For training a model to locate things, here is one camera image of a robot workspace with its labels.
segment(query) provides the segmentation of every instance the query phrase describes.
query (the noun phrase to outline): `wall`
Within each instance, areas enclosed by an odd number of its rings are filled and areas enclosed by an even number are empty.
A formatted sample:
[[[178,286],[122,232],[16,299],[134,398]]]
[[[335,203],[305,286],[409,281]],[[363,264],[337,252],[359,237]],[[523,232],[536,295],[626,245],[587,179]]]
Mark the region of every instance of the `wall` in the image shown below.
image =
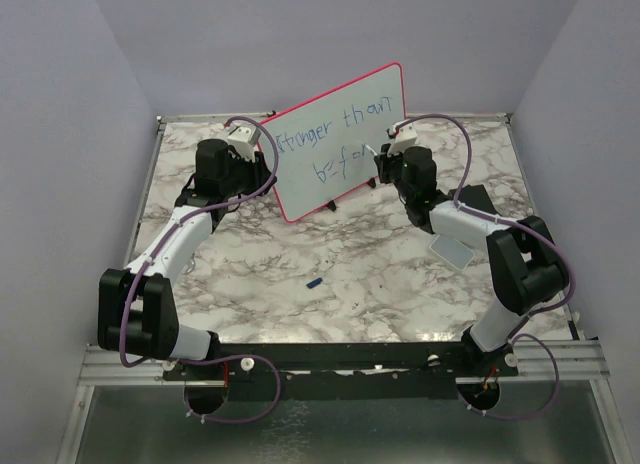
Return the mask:
[[[576,268],[640,462],[640,0],[579,0],[514,117],[541,215]]]
[[[155,120],[94,0],[0,0],[0,462],[54,462]]]
[[[390,61],[412,111],[514,111],[576,0],[96,0],[158,114],[282,110]]]

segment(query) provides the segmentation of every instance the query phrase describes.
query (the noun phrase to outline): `whiteboard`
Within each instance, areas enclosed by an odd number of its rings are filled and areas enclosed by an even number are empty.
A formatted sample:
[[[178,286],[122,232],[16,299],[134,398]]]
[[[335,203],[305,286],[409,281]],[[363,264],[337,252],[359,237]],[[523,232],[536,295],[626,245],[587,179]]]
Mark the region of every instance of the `whiteboard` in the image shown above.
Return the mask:
[[[264,120],[278,147],[275,192],[287,222],[295,222],[377,176],[368,144],[380,151],[386,130],[405,118],[398,63]],[[269,168],[273,149],[262,137]]]

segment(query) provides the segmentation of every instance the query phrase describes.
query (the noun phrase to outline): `blue object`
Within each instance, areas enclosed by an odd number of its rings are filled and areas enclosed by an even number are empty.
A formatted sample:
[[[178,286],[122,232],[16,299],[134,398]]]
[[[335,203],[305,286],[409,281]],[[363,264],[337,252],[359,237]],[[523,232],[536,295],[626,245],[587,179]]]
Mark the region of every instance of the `blue object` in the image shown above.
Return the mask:
[[[319,277],[318,279],[314,279],[313,281],[311,281],[309,284],[307,284],[307,287],[309,289],[313,289],[314,287],[316,287],[318,284],[320,284],[322,282],[322,278]]]

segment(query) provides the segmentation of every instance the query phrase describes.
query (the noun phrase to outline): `marble surface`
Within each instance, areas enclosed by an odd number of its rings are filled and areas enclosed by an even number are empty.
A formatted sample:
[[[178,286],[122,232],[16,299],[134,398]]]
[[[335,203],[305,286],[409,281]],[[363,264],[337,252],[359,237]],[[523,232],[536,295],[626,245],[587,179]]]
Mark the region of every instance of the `marble surface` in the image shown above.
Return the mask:
[[[474,149],[469,184],[486,186],[498,211],[532,213],[506,126],[467,121]],[[466,159],[459,131],[418,124],[433,150],[438,185],[457,186]],[[168,124],[145,207],[136,255],[162,229],[194,170],[196,144],[218,134],[211,123]],[[457,340],[493,298],[485,255],[463,273],[429,251],[434,239],[412,227],[393,186],[354,191],[287,224],[273,193],[227,215],[200,246],[196,269],[174,295],[180,322],[218,332],[225,342],[372,342]],[[306,283],[322,277],[309,290]],[[562,310],[536,316],[525,330],[569,339]]]

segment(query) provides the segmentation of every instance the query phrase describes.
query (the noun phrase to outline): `red border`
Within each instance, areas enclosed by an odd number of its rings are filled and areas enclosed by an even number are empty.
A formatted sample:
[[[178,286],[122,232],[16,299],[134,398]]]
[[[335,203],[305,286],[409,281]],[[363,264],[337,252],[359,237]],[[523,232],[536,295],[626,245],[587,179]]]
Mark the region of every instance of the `red border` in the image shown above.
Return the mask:
[[[285,114],[288,114],[291,111],[295,111],[296,109],[301,108],[302,106],[306,106],[307,104],[313,102],[313,101],[317,101],[318,99],[327,96],[329,94],[331,94],[332,92],[336,92],[339,91],[340,89],[350,86],[351,84],[358,82],[366,77],[369,77],[373,74],[376,74],[380,71],[384,71],[385,69],[388,69],[391,66],[398,66],[398,68],[400,69],[400,86],[402,87],[402,109],[404,110],[404,116],[405,118],[407,117],[407,105],[406,105],[406,101],[405,101],[405,97],[404,97],[404,75],[402,72],[402,66],[400,65],[399,62],[390,62],[389,64],[387,64],[386,66],[382,66],[379,69],[375,69],[371,72],[367,72],[366,74],[357,77],[349,82],[345,82],[344,84],[342,84],[341,86],[338,86],[334,89],[331,89],[329,91],[323,92],[322,94],[316,96],[316,97],[312,97],[311,99],[308,99],[304,102],[301,102],[300,104],[293,106],[289,109],[287,109],[286,111],[282,111],[277,113],[275,116],[272,117],[268,117],[267,119],[265,119],[264,121],[260,122],[260,124],[266,124],[267,122],[273,121],[274,119],[277,119],[280,116],[284,116]],[[262,146],[260,145],[260,142],[258,142],[258,148],[260,149],[260,151],[262,151]],[[337,197],[334,197],[332,200],[336,200],[336,199],[340,199],[343,196],[346,196],[347,194],[349,194],[352,191],[355,191],[356,189],[361,188],[362,186],[364,186],[365,184],[367,184],[367,182],[369,182],[369,179],[367,179],[365,182],[363,182],[362,184],[357,185],[356,187],[354,187],[353,189],[349,189],[347,192],[340,194]],[[306,214],[300,216],[297,219],[294,219],[293,221],[289,220],[289,218],[287,217],[287,213],[284,211],[284,207],[282,206],[282,201],[280,200],[280,195],[278,194],[278,189],[276,188],[277,184],[275,186],[273,186],[273,190],[276,193],[276,199],[278,200],[278,205],[280,206],[280,210],[282,211],[282,217],[284,217],[284,220],[287,221],[289,224],[292,224],[294,222],[298,222],[300,219],[304,219],[305,217],[307,217],[310,214],[313,214],[314,212],[319,211],[320,209],[324,209],[326,207],[326,205],[330,202],[327,201],[324,204],[322,204],[321,206],[315,208],[313,211],[309,211]]]

